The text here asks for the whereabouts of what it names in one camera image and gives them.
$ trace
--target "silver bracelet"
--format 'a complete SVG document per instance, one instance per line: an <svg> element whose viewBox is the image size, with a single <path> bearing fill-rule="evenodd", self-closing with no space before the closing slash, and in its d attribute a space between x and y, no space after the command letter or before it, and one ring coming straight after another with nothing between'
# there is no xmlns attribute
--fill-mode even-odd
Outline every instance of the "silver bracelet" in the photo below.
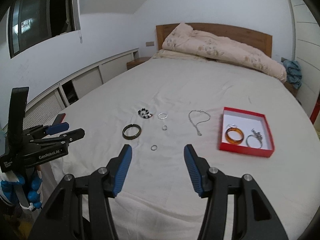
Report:
<svg viewBox="0 0 320 240"><path fill-rule="evenodd" d="M194 124L194 123L193 123L193 121L191 120L191 117L190 117L190 114L191 114L192 112L204 113L204 114L206 114L206 115L208 115L208 116L209 116L209 119L208 119L208 120L205 120L205 121L198 122L197 124ZM197 125L198 125L198 124L200 124L200 123L202 123L202 122L207 122L207 121L209 121L209 120L210 120L210 118L211 118L210 114L209 114L207 111L204 111L204 110L192 110L192 111L190 111L190 113L189 113L189 120L190 120L190 122L192 123L193 127L195 127L195 128L196 128L197 133L198 133L198 135L199 135L199 136L201 136L201 135L202 135L202 133L200 133L200 131L199 131L199 129L198 129L198 127L197 127Z"/></svg>

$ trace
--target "wall socket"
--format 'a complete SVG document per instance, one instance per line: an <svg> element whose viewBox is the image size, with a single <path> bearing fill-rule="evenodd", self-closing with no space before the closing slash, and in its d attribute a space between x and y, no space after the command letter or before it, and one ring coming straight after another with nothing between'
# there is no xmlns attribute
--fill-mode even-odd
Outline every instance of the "wall socket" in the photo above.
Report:
<svg viewBox="0 0 320 240"><path fill-rule="evenodd" d="M154 42L154 41L146 42L146 46L147 46L147 47L154 46L154 45L155 45L155 42Z"/></svg>

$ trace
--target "red gift box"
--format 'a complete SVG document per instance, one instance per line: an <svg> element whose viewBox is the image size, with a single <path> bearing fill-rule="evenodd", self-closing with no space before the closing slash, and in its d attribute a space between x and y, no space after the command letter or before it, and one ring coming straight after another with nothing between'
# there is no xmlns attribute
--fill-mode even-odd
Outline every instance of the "red gift box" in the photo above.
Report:
<svg viewBox="0 0 320 240"><path fill-rule="evenodd" d="M236 125L244 133L244 139L241 144L231 144L225 138L225 133L229 125ZM261 149L258 149L260 147L260 142L255 137L248 138L248 143L251 147L248 147L246 144L247 137L253 134L252 129L256 132L260 132L262 135ZM234 153L270 157L275 151L275 145L273 143L272 134L265 115L225 107L223 109L222 136L219 149Z"/></svg>

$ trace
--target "amber bangle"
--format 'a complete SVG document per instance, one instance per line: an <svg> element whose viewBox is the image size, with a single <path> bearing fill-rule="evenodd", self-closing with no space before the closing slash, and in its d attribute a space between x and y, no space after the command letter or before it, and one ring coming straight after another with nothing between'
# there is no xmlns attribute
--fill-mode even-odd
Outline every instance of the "amber bangle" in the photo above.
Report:
<svg viewBox="0 0 320 240"><path fill-rule="evenodd" d="M228 135L228 132L231 132L231 131L235 131L235 132L237 132L238 134L240 134L241 139L240 139L240 140L233 140L233 139L231 139L230 136ZM226 131L226 133L225 133L225 136L226 136L226 140L227 140L229 143L235 144L235 145L238 145L238 144L242 143L242 141L243 141L243 139L244 139L244 134L243 134L243 132L242 132L239 128L237 128L237 127L230 127L230 128L228 128L227 131Z"/></svg>

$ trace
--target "white bed sheet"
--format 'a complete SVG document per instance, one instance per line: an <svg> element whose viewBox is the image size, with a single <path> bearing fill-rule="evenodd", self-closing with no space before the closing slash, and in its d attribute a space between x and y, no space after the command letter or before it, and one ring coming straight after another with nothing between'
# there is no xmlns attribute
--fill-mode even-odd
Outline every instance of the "white bed sheet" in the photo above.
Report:
<svg viewBox="0 0 320 240"><path fill-rule="evenodd" d="M276 150L270 158L218 150L224 106L265 114ZM155 115L142 119L147 108ZM198 127L188 119L194 109L211 115ZM85 137L71 143L69 155L51 162L57 182L65 174L91 174L132 146L132 162L122 192L110 200L119 239L196 239L206 199L194 192L183 159L192 144L210 166L225 174L250 173L275 208L289 239L297 239L320 205L320 142L307 115L277 79L254 70L216 62L152 59L90 92L67 107L70 129ZM160 112L168 114L159 120ZM195 114L195 122L200 120ZM139 138L125 140L122 129L136 123ZM225 239L231 239L229 198ZM89 218L87 201L84 217Z"/></svg>

